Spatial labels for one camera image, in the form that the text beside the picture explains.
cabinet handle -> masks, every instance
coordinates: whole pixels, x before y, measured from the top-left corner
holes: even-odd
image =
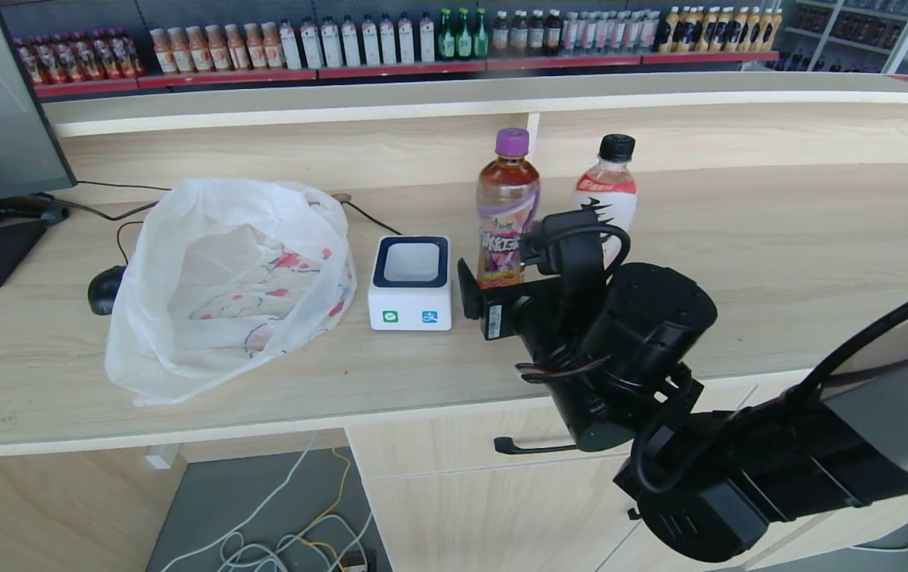
[[[514,443],[513,437],[497,437],[493,439],[493,448],[497,453],[504,455],[537,455],[538,453],[558,453],[560,451],[574,451],[577,445],[560,446],[535,446],[532,449],[522,449]]]

wooden counter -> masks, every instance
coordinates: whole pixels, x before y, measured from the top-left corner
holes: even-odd
[[[565,210],[570,184],[544,181],[542,211]],[[908,300],[908,165],[645,173],[639,185],[631,260],[684,272],[718,304],[718,324],[689,360],[709,385],[808,369]],[[354,195],[403,232],[450,235],[454,255],[473,260],[472,184]],[[51,229],[0,290],[0,455],[271,435],[548,400],[543,388],[512,376],[512,363],[527,358],[520,341],[484,342],[476,323],[460,318],[434,334],[370,330],[365,284],[382,231],[359,214],[349,220],[361,287],[336,330],[184,404],[142,408],[107,380],[109,321],[86,301],[90,279],[121,264],[116,224],[76,213]],[[130,247],[134,236],[126,229]]]

plastic bag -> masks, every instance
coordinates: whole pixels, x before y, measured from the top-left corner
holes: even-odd
[[[146,216],[112,311],[108,377],[178,403],[334,328],[355,294],[341,204],[292,182],[185,179]]]

drawer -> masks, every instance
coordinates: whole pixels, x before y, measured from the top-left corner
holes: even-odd
[[[708,383],[697,411],[733,409],[751,393],[751,383]],[[520,448],[570,445],[570,433],[563,426],[551,401],[529,408],[511,407],[503,412],[438,416],[433,419],[348,427],[348,443],[357,457],[363,479],[409,477],[409,475],[476,470],[592,456],[625,455],[627,443],[600,453],[563,451],[527,455],[505,455],[493,449],[493,438],[511,437]]]

computer mouse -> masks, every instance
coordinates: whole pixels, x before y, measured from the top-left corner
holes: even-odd
[[[118,296],[118,287],[122,284],[122,275],[126,274],[126,267],[115,265],[101,272],[90,281],[87,287],[87,301],[90,309],[96,315],[109,315],[115,307],[115,296]]]

